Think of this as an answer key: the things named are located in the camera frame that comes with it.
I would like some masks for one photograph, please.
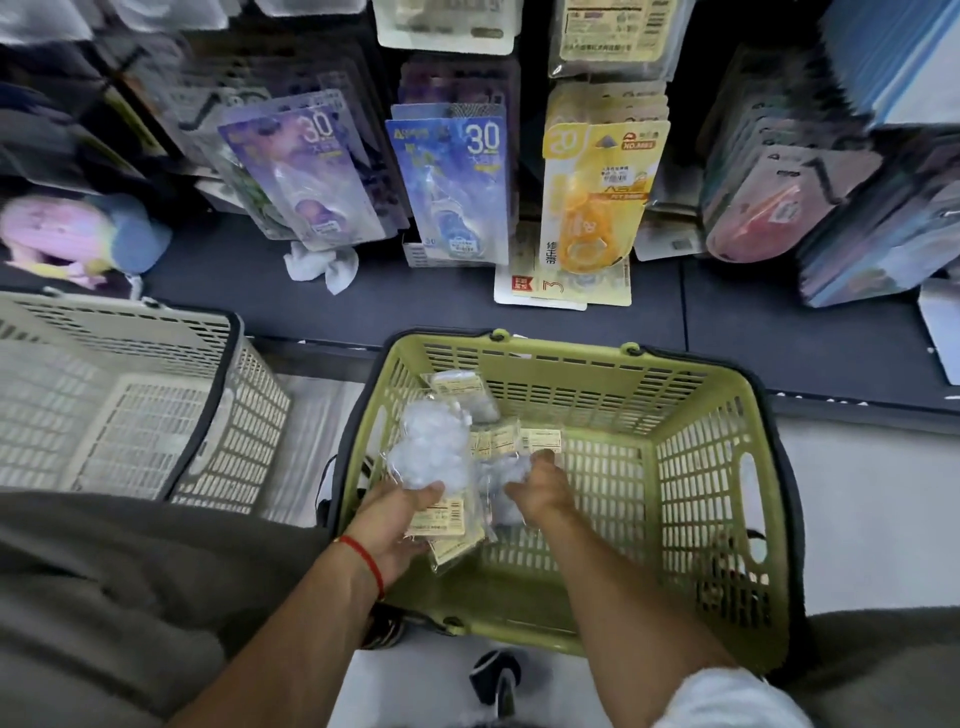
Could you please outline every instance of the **white cloth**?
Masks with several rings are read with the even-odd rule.
[[[783,691],[745,669],[714,667],[690,675],[654,728],[812,728]]]
[[[356,278],[360,258],[352,248],[308,251],[299,240],[290,241],[290,253],[283,257],[292,280],[313,280],[325,276],[326,287],[336,296]]]

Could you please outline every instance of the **sleeve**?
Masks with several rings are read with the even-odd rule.
[[[654,728],[812,728],[783,691],[745,669],[715,667],[690,675]]]

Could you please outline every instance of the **hand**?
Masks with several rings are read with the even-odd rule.
[[[404,540],[403,534],[417,511],[434,505],[443,495],[444,485],[440,482],[420,491],[408,491],[393,480],[381,480],[364,496],[345,533],[376,562],[385,589],[390,589],[410,568],[414,556],[430,548],[429,544]]]
[[[523,519],[537,528],[555,511],[577,512],[566,473],[553,463],[553,450],[542,449],[530,458],[531,469],[522,483],[507,483],[506,494],[516,503]]]

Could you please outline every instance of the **clear plastic packaging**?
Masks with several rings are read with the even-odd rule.
[[[438,396],[459,402],[460,406],[470,413],[475,423],[495,423],[500,419],[500,408],[496,404],[496,399],[479,372],[454,369],[433,375],[423,375],[423,378]]]
[[[456,401],[425,399],[403,410],[403,437],[386,453],[390,472],[404,488],[441,480],[448,496],[475,482],[470,455],[470,415]]]
[[[267,15],[353,15],[363,12],[367,0],[256,0]]]
[[[221,0],[109,0],[128,27],[142,33],[223,30],[230,19]]]
[[[89,20],[71,0],[0,0],[0,43],[90,40]]]
[[[373,205],[381,202],[371,194],[376,182],[357,158],[362,143],[338,89],[239,112],[225,115],[220,134],[308,250],[396,235],[384,229],[390,212]]]
[[[445,486],[443,499],[417,513],[406,535],[426,538],[431,568],[446,570],[496,540],[488,483],[470,449],[470,415],[456,400],[427,398],[407,404],[401,426],[402,438],[384,454],[390,473],[404,488],[438,480]]]
[[[543,449],[554,451],[554,462],[564,465],[564,432],[557,428],[523,427],[519,430],[519,448],[513,453],[503,453],[481,463],[481,472],[490,492],[493,526],[525,525],[519,508],[504,491],[507,483],[521,483],[530,473],[530,458]]]
[[[696,0],[557,0],[547,75],[672,81]]]
[[[520,32],[518,0],[373,0],[388,48],[506,56]]]

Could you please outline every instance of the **dark shelf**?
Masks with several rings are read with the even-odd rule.
[[[246,216],[210,213],[177,233],[170,250],[144,277],[145,295],[171,305],[235,311],[255,336],[352,347],[375,348],[397,331],[432,327],[505,328],[580,344],[618,347],[636,341],[684,350],[676,262],[635,265],[629,308],[564,311],[495,303],[492,268],[411,269],[396,241],[357,250],[356,280],[333,296],[322,279],[289,279],[283,264],[288,243],[267,240]],[[44,284],[83,292],[0,266],[0,285],[36,289]]]
[[[780,413],[960,432],[960,400],[946,399],[960,387],[947,384],[928,350],[915,295],[817,310],[800,303],[782,264],[686,259],[634,263],[629,308],[508,306],[493,301],[492,269],[414,270],[387,241],[360,246],[357,279],[333,296],[322,280],[287,277],[287,247],[246,217],[209,213],[178,232],[145,277],[145,293],[170,305],[236,311],[248,334],[275,341],[270,346],[286,358],[299,355],[281,340],[317,342],[327,353],[374,350],[397,331],[421,327],[505,328],[614,347],[636,341],[735,360],[760,376]],[[5,265],[0,285],[89,293]],[[126,282],[113,277],[101,292],[124,296]]]
[[[960,387],[929,350],[916,294],[814,309],[782,266],[683,266],[692,352],[736,359],[791,398],[960,413],[960,400],[945,399]]]

